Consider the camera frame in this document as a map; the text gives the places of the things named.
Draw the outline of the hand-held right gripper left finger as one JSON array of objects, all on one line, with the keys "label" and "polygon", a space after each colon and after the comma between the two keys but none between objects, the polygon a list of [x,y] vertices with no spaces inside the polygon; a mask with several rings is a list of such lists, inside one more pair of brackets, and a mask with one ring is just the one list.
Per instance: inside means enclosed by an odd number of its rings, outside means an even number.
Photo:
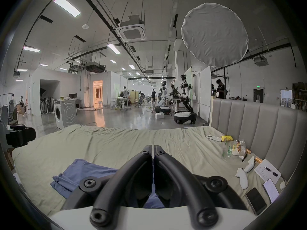
[{"label": "hand-held right gripper left finger", "polygon": [[152,193],[152,145],[126,162],[115,174],[83,178],[61,210],[93,206],[90,224],[96,229],[116,229],[121,207],[143,208]]}]

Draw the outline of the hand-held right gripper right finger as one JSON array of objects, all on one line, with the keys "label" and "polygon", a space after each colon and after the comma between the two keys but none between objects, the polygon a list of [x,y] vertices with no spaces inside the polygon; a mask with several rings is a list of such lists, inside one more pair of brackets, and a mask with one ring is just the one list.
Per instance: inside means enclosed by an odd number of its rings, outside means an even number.
[{"label": "hand-held right gripper right finger", "polygon": [[218,208],[238,216],[247,213],[243,200],[225,178],[192,174],[158,145],[154,146],[153,160],[156,195],[165,208],[187,207],[194,229],[216,226],[222,219]]}]

